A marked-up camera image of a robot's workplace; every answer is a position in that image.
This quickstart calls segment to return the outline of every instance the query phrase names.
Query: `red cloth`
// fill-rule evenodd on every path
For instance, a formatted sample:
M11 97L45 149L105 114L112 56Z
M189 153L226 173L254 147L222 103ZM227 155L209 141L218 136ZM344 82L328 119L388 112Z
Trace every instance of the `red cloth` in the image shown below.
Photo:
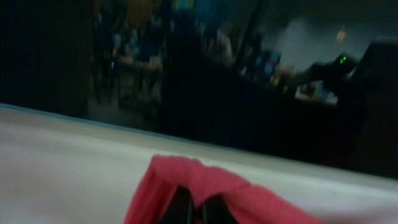
M218 167L205 167L184 157L154 156L138 186L124 224L155 224L165 213L177 187L190 190L195 208L221 194L242 224L321 223L264 187Z

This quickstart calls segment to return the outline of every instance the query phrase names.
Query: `towel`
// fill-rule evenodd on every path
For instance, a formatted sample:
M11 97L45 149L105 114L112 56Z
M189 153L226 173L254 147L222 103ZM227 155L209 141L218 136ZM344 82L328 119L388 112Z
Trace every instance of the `towel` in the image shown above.
M166 212L179 186L187 188L195 208L221 195L242 224L321 223L270 190L252 185L237 174L199 160L154 156L131 201L124 224L155 224Z

